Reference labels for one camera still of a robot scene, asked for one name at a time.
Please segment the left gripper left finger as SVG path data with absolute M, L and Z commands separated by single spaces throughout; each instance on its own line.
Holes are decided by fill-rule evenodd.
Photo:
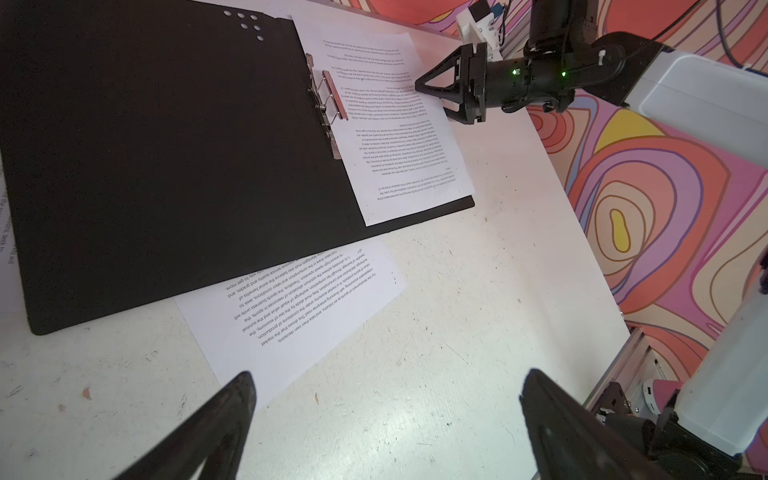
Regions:
M 120 479 L 234 479 L 257 402 L 252 375 L 243 371 Z

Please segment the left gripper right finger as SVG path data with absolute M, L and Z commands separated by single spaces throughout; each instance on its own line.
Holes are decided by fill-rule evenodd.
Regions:
M 668 479 L 544 372 L 527 374 L 520 403 L 542 479 Z

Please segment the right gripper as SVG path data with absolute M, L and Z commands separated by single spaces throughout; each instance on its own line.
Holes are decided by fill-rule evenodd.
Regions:
M 443 99 L 446 116 L 463 125 L 486 121 L 486 111 L 514 113 L 531 104 L 561 113 L 575 91 L 606 80 L 606 49 L 533 52 L 490 61 L 488 44 L 463 44 L 415 81 L 415 91 Z

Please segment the printed paper sheet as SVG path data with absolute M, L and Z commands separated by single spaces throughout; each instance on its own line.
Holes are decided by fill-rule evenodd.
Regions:
M 415 90 L 423 63 L 409 34 L 294 24 L 320 86 L 335 90 L 331 130 L 366 225 L 473 195 L 442 102 Z
M 24 313 L 26 309 L 4 171 L 1 171 L 0 234 L 1 312 Z
M 176 296 L 221 385 L 251 374 L 266 406 L 406 287 L 370 239 Z

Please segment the red folder with black interior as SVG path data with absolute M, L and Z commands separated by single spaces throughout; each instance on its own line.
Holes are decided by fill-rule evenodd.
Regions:
M 292 21 L 5 1 L 1 156 L 32 333 L 436 219 L 365 223 Z

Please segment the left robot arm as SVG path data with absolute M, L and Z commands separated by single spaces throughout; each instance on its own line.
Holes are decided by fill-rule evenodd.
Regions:
M 123 472 L 126 479 L 233 479 L 257 392 L 242 372 Z M 531 370 L 520 403 L 542 479 L 739 479 L 767 417 L 767 280 L 757 279 L 694 375 L 655 420 L 619 400 L 579 405 Z

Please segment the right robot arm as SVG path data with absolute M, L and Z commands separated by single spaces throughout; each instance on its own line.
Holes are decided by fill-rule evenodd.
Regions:
M 583 90 L 698 140 L 767 165 L 767 76 L 629 32 L 598 36 L 594 1 L 535 1 L 522 56 L 492 61 L 465 43 L 418 78 L 415 89 L 456 104 L 472 125 L 499 108 L 564 112 Z

